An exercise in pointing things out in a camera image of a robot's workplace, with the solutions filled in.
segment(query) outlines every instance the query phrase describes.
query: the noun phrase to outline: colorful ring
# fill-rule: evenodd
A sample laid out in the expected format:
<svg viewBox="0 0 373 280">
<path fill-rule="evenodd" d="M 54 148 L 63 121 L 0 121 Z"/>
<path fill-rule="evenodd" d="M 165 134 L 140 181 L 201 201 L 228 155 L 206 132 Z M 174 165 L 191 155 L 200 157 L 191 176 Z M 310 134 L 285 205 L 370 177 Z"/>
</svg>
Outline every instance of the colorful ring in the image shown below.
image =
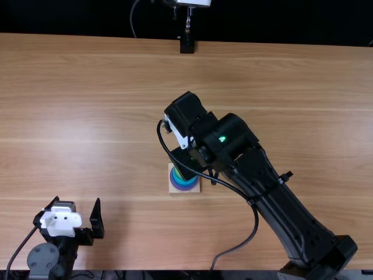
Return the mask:
<svg viewBox="0 0 373 280">
<path fill-rule="evenodd" d="M 176 168 L 172 168 L 170 172 L 170 181 L 171 184 L 178 190 L 180 191 L 189 191 L 193 189 L 197 183 L 198 183 L 198 178 L 194 177 L 191 178 L 188 181 L 184 181 L 184 179 L 181 177 L 179 171 Z"/>
</svg>

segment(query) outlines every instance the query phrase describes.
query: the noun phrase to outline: black background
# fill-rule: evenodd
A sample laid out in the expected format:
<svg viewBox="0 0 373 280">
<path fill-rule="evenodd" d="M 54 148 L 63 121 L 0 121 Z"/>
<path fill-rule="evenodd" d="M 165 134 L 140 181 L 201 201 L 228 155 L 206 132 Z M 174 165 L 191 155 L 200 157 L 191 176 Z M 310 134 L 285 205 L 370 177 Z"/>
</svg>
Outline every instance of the black background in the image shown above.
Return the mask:
<svg viewBox="0 0 373 280">
<path fill-rule="evenodd" d="M 140 38 L 176 39 L 186 9 L 173 21 L 161 0 L 140 0 L 133 25 Z M 134 0 L 0 0 L 0 32 L 132 37 Z M 197 40 L 368 46 L 373 0 L 212 0 L 195 9 Z"/>
</svg>

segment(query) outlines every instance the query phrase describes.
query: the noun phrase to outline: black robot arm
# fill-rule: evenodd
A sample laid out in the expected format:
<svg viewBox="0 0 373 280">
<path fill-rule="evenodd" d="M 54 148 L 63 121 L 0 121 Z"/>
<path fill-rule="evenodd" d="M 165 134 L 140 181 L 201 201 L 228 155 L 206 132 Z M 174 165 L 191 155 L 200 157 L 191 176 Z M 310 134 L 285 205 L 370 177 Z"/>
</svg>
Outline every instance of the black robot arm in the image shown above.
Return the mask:
<svg viewBox="0 0 373 280">
<path fill-rule="evenodd" d="M 29 280 L 69 280 L 79 246 L 92 246 L 94 239 L 104 238 L 100 199 L 94 204 L 92 228 L 80 228 L 82 220 L 75 203 L 55 197 L 33 221 L 46 243 L 35 246 L 27 257 Z"/>
<path fill-rule="evenodd" d="M 172 154 L 202 172 L 213 169 L 238 186 L 255 204 L 287 251 L 290 261 L 280 279 L 330 280 L 350 261 L 357 246 L 350 236 L 335 236 L 313 217 L 270 164 L 259 140 L 235 114 L 218 120 L 198 97 L 187 92 L 165 109 L 168 131 L 180 147 Z M 193 173 L 173 161 L 184 179 Z"/>
</svg>

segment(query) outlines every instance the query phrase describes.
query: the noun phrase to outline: cable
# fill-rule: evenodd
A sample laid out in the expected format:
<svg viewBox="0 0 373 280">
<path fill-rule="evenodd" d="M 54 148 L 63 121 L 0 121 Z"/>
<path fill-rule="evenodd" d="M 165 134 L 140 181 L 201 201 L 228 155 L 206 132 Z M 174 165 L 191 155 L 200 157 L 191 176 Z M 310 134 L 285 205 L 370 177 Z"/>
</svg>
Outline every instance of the cable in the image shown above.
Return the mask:
<svg viewBox="0 0 373 280">
<path fill-rule="evenodd" d="M 14 252 L 13 256 L 10 258 L 10 261 L 8 263 L 8 266 L 6 267 L 6 272 L 5 272 L 5 280 L 8 280 L 9 278 L 9 271 L 10 271 L 10 267 L 12 266 L 12 263 L 14 261 L 14 259 L 17 257 L 18 253 L 20 252 L 20 250 L 23 248 L 23 246 L 27 243 L 27 241 L 29 241 L 29 239 L 32 237 L 32 235 L 34 234 L 34 232 L 37 230 L 37 226 L 35 226 L 31 232 L 26 236 L 26 238 L 22 241 L 22 243 L 20 244 L 20 246 L 17 248 L 17 250 Z"/>
<path fill-rule="evenodd" d="M 206 178 L 206 179 L 209 179 L 211 181 L 214 181 L 214 182 L 217 182 L 231 190 L 233 190 L 236 194 L 240 195 L 243 197 L 244 200 L 246 200 L 247 204 L 251 207 L 253 213 L 254 213 L 254 227 L 252 229 L 252 232 L 250 233 L 250 235 L 243 241 L 241 242 L 239 245 L 237 246 L 234 246 L 233 248 L 229 249 L 229 250 L 226 250 L 224 252 L 221 252 L 221 253 L 218 253 L 218 255 L 215 256 L 214 258 L 214 261 L 211 265 L 211 268 L 210 268 L 210 271 L 212 271 L 215 267 L 215 264 L 217 262 L 217 260 L 225 255 L 225 254 L 229 254 L 229 253 L 232 253 L 234 251 L 237 251 L 238 249 L 242 248 L 243 246 L 245 246 L 247 243 L 249 243 L 255 236 L 256 232 L 258 231 L 258 227 L 259 227 L 259 216 L 258 216 L 258 210 L 256 209 L 256 206 L 255 205 L 252 205 L 250 203 L 250 198 L 244 194 L 241 190 L 239 190 L 238 188 L 236 188 L 235 186 L 221 180 L 221 179 L 218 179 L 218 178 L 215 178 L 215 177 L 212 177 L 212 176 L 209 176 L 209 175 L 206 175 L 204 173 L 201 173 L 201 172 L 198 172 L 192 168 L 190 168 L 189 166 L 183 164 L 182 162 L 180 162 L 172 153 L 171 151 L 168 149 L 168 147 L 166 146 L 166 144 L 164 143 L 163 141 L 163 138 L 162 138 L 162 134 L 161 134 L 161 125 L 162 123 L 164 122 L 164 120 L 160 120 L 158 122 L 158 125 L 157 125 L 157 135 L 158 135 L 158 139 L 159 139 L 159 142 L 161 143 L 161 146 L 162 148 L 165 150 L 165 152 L 168 154 L 168 156 L 170 158 L 172 158 L 175 162 L 177 162 L 180 166 L 184 167 L 185 169 L 187 169 L 188 171 L 196 174 L 197 176 L 200 176 L 200 177 L 203 177 L 203 178 Z"/>
<path fill-rule="evenodd" d="M 211 265 L 211 268 L 210 268 L 210 271 L 212 271 L 215 267 L 215 264 L 216 264 L 216 261 L 218 258 L 220 258 L 222 255 L 225 255 L 225 254 L 229 254 L 229 253 L 232 253 L 234 251 L 237 251 L 238 249 L 244 247 L 247 243 L 249 243 L 253 238 L 254 236 L 256 235 L 256 232 L 258 231 L 258 226 L 259 226 L 259 216 L 258 216 L 258 211 L 256 210 L 256 206 L 254 205 L 250 205 L 251 206 L 251 209 L 254 213 L 254 227 L 252 229 L 252 232 L 250 233 L 250 235 L 243 241 L 241 242 L 239 245 L 237 246 L 234 246 L 233 248 L 227 250 L 227 251 L 224 251 L 224 252 L 221 252 L 221 253 L 218 253 L 218 255 L 215 256 L 214 258 L 214 261 L 212 262 L 212 265 Z"/>
<path fill-rule="evenodd" d="M 85 277 L 88 277 L 90 279 L 94 278 L 94 275 L 91 271 L 86 270 L 86 272 L 88 272 L 90 275 L 87 275 L 87 274 L 84 274 L 84 273 L 78 273 L 78 274 L 75 274 L 75 275 L 71 276 L 70 279 L 73 279 L 73 278 L 78 277 L 78 276 L 85 276 Z"/>
<path fill-rule="evenodd" d="M 118 280 L 122 278 L 122 277 L 120 277 L 120 275 L 119 275 L 118 271 L 114 270 L 114 272 L 115 272 L 115 274 L 117 275 L 117 277 L 118 277 Z"/>
<path fill-rule="evenodd" d="M 132 30 L 132 34 L 134 36 L 134 38 L 137 38 L 136 36 L 136 33 L 135 33 L 135 29 L 133 28 L 133 24 L 132 24 L 132 16 L 133 16 L 133 11 L 135 10 L 136 8 L 136 5 L 140 2 L 140 0 L 135 0 L 134 3 L 132 4 L 132 7 L 131 7 L 131 12 L 129 13 L 129 24 L 131 25 L 131 30 Z"/>
<path fill-rule="evenodd" d="M 203 177 L 205 179 L 209 179 L 211 181 L 214 181 L 214 182 L 217 182 L 229 189 L 231 189 L 232 191 L 234 191 L 236 194 L 240 195 L 243 197 L 244 200 L 246 201 L 250 201 L 250 198 L 244 194 L 241 190 L 239 190 L 238 188 L 236 188 L 235 186 L 221 180 L 221 179 L 218 179 L 218 178 L 214 178 L 212 176 L 209 176 L 207 174 L 204 174 L 204 173 L 201 173 L 201 172 L 198 172 L 192 168 L 190 168 L 189 166 L 183 164 L 182 162 L 180 162 L 172 153 L 171 151 L 168 149 L 168 147 L 166 146 L 166 144 L 164 143 L 163 141 L 163 138 L 162 138 L 162 134 L 161 134 L 161 124 L 163 123 L 163 120 L 160 120 L 158 122 L 158 125 L 157 125 L 157 135 L 158 135 L 158 139 L 159 139 L 159 142 L 161 143 L 161 146 L 162 148 L 165 150 L 165 152 L 168 154 L 169 157 L 171 157 L 175 162 L 177 162 L 179 165 L 181 165 L 182 167 L 184 167 L 185 169 L 187 169 L 188 171 L 196 174 L 197 176 L 200 176 L 200 177 Z"/>
</svg>

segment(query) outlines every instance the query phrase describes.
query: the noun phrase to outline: wood grain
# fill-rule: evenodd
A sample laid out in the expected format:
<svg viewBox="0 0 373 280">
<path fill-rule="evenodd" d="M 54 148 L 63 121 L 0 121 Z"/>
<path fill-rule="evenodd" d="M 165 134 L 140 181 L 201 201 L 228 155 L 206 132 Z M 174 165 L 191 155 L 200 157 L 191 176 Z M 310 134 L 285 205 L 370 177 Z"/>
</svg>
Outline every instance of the wood grain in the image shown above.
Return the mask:
<svg viewBox="0 0 373 280">
<path fill-rule="evenodd" d="M 75 269 L 208 269 L 247 237 L 251 210 L 202 180 L 168 194 L 156 137 L 187 90 L 256 133 L 289 187 L 335 234 L 359 246 L 347 266 L 373 267 L 373 53 L 370 48 L 0 34 L 0 265 L 55 195 L 88 222 L 101 198 L 106 236 Z M 175 139 L 167 136 L 170 146 Z M 35 234 L 14 262 L 26 269 Z M 287 256 L 261 219 L 253 241 L 218 269 L 276 270 Z"/>
</svg>

